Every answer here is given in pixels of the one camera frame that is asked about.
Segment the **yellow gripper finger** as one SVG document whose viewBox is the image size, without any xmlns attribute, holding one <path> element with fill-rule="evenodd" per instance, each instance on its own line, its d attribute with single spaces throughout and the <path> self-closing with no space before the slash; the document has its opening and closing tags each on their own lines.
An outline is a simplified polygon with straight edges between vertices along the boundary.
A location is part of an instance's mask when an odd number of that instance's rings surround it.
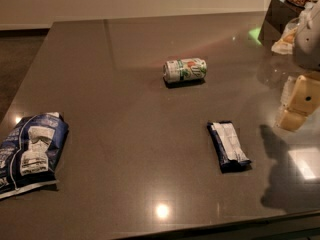
<svg viewBox="0 0 320 240">
<path fill-rule="evenodd" d="M 280 102 L 276 126 L 292 132 L 298 130 L 320 107 L 320 74 L 289 76 Z"/>
</svg>

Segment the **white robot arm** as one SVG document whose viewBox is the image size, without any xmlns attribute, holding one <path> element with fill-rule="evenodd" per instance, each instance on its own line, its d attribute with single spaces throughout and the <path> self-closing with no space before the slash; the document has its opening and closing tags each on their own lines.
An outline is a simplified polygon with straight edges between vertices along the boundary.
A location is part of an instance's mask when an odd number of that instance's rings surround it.
<svg viewBox="0 0 320 240">
<path fill-rule="evenodd" d="M 288 77 L 276 117 L 279 128 L 296 131 L 320 107 L 320 1 L 310 3 L 287 24 L 271 51 L 292 55 L 295 63 L 307 70 L 298 77 Z"/>
</svg>

